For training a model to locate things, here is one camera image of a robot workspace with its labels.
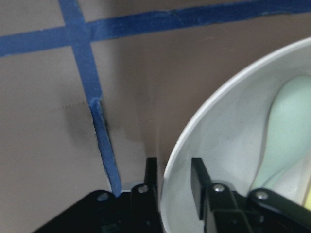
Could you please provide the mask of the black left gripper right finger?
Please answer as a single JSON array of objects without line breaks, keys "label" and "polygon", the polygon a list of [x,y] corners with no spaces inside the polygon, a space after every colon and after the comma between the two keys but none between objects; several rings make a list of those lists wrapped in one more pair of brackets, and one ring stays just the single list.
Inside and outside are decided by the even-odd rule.
[{"label": "black left gripper right finger", "polygon": [[202,158],[191,159],[191,190],[205,233],[246,233],[248,221],[232,191],[214,183]]}]

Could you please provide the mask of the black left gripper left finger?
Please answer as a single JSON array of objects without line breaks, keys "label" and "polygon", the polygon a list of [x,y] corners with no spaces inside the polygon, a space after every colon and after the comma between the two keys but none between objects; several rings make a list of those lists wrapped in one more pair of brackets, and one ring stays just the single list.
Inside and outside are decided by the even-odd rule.
[{"label": "black left gripper left finger", "polygon": [[145,177],[142,184],[131,192],[132,232],[159,233],[157,158],[146,159]]}]

